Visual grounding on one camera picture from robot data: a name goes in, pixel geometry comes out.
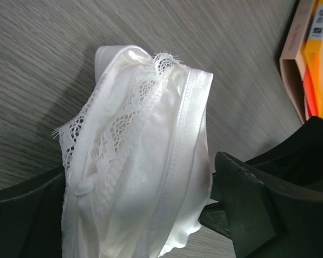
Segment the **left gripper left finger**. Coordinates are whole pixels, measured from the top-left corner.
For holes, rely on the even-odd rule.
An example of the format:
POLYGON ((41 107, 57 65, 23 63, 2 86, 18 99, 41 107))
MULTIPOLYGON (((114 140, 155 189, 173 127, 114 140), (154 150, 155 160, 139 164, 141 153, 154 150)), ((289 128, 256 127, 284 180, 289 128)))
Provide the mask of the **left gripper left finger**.
POLYGON ((64 168, 0 190, 0 258, 62 256, 64 168))

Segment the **white bra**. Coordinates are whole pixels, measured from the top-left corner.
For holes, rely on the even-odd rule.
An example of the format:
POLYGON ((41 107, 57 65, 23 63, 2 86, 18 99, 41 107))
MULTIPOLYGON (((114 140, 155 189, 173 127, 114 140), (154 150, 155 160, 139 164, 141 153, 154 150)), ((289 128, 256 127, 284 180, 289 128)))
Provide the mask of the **white bra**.
POLYGON ((212 174, 213 74, 169 53, 102 46, 95 88, 56 133, 65 168, 63 257, 162 257, 200 229, 212 174))

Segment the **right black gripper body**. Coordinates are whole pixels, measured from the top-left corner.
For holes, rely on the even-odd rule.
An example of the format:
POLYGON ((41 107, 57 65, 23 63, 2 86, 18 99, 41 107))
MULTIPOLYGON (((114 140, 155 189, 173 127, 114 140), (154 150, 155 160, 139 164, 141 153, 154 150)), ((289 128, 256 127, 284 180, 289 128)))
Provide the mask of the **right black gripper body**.
MULTIPOLYGON (((294 185, 323 192, 323 119, 312 117, 280 145, 244 163, 294 185)), ((231 239, 216 169, 211 195, 215 202, 204 208, 200 223, 231 239)))

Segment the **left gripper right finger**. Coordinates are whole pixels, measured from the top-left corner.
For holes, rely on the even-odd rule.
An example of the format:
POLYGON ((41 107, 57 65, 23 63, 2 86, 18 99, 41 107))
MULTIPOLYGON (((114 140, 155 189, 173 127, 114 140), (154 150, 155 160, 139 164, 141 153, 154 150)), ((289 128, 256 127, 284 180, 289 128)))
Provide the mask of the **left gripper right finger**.
POLYGON ((215 169, 236 257, 323 257, 323 192, 225 152, 215 169))

